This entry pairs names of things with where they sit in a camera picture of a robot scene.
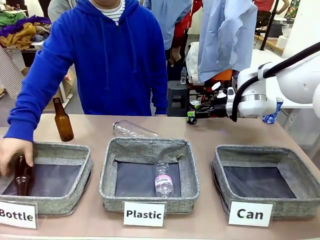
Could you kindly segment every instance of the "bottle label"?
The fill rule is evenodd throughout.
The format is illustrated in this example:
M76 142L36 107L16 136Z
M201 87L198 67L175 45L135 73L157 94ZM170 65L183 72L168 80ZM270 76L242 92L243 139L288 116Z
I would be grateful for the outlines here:
M162 185L162 184L172 184L172 179L170 176L168 175L160 175L160 176L157 176L155 178L155 186L157 187L158 185Z

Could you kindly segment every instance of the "clear plastic bottle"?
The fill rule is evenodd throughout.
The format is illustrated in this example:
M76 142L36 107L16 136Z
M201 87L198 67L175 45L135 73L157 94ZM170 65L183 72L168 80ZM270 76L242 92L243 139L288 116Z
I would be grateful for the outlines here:
M157 133L138 126L127 120L122 120L114 123L113 130L117 137L160 138Z
M155 164L155 194L157 197L172 197L174 186L169 175L169 164L159 160Z
M187 80L187 70L186 70L186 67L183 67L181 71L180 83L186 84L186 80Z

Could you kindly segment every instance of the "blue aluminum can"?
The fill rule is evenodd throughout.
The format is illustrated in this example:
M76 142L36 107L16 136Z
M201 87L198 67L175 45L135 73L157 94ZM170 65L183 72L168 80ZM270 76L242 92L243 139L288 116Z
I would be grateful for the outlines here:
M276 111L273 114L265 115L262 117L262 121L265 124L274 124L277 120L278 113L280 112L281 106L284 103L284 100L277 97L276 98Z

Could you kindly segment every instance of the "blue hoodie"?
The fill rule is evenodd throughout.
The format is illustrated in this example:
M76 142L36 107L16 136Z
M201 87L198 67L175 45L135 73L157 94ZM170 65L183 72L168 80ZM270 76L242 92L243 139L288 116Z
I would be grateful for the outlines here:
M155 17L137 0L125 0L119 22L89 0L79 0L54 22L22 82L5 138L33 141L40 116L74 63L85 114L165 114L167 71L164 42Z

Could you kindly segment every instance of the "brown glass bottle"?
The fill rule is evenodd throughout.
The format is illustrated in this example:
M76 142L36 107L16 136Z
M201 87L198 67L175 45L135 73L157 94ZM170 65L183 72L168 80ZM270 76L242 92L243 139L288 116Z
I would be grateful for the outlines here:
M21 155L15 162L14 181L18 196L29 196L34 183L33 167L26 162L25 155Z
M55 109L55 124L58 128L60 138L63 142L69 142L74 139L74 132L70 123L69 116L66 114L59 97L53 99Z

